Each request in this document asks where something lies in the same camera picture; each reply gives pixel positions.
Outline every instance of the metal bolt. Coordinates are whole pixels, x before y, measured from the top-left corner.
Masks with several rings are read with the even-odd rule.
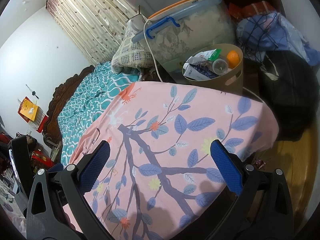
[[[75,169],[75,165],[74,164],[70,164],[67,166],[67,171],[73,171]]]
[[[38,175],[42,175],[42,174],[44,174],[44,169],[39,169]]]
[[[281,170],[281,169],[276,169],[276,174],[278,174],[278,175],[282,175],[282,174],[283,174],[283,172],[282,172],[282,170]]]
[[[253,167],[252,165],[250,165],[250,164],[247,164],[247,165],[245,166],[245,169],[246,169],[247,171],[253,171],[253,170],[254,170],[254,167]]]

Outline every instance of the white wall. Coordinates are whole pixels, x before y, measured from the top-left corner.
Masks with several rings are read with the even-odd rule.
[[[10,134],[25,134],[30,126],[18,115],[18,98],[36,99],[27,83],[40,98],[46,113],[57,86],[90,63],[45,8],[26,20],[0,48],[0,116]],[[41,144],[43,137],[31,135]]]
[[[0,16],[0,47],[31,15],[45,6],[47,0],[10,0]]]
[[[282,0],[287,19],[305,36],[310,46],[320,50],[320,17],[309,0]],[[320,82],[320,71],[317,73]],[[320,202],[320,108],[317,111],[318,168],[309,204],[302,226],[308,221]]]

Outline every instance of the wooden floor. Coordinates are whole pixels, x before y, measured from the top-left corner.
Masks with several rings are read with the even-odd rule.
[[[317,168],[317,129],[314,124],[305,130],[297,142],[278,141],[266,152],[256,153],[267,165],[262,171],[272,172],[276,168],[284,171],[294,215],[294,228],[302,221],[308,205]]]

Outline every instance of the white cable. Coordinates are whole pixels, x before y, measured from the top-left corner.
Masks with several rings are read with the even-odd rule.
[[[163,82],[163,80],[162,80],[162,78],[160,77],[160,74],[159,74],[159,70],[158,70],[158,67],[157,67],[157,62],[156,62],[155,56],[153,55],[153,52],[152,52],[152,50],[150,48],[150,45],[149,45],[149,42],[148,42],[148,38],[147,38],[147,35],[146,35],[146,26],[147,26],[148,22],[150,22],[150,20],[147,20],[146,23],[144,24],[144,27],[143,27],[144,39],[146,40],[147,46],[148,46],[148,48],[150,50],[150,53],[151,53],[151,56],[153,58],[153,62],[155,63],[155,67],[156,67],[156,71],[157,71],[158,77],[159,77],[160,81]]]
[[[248,91],[248,92],[251,93],[252,95],[254,95],[256,98],[258,98],[262,103],[264,103],[264,104],[266,105],[265,101],[263,101],[263,100],[262,100],[260,97],[258,97],[255,93],[253,93],[252,91],[250,91],[249,89],[247,89],[247,88],[245,88],[245,87],[243,87],[243,89],[246,90],[246,91]]]

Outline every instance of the pink blanket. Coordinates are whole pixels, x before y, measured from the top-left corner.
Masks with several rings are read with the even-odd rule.
[[[109,142],[110,158],[84,195],[93,212],[115,239],[170,239],[225,187],[210,156],[213,140],[244,160],[272,147],[277,134],[262,103],[212,89],[137,82],[86,130],[70,163]]]

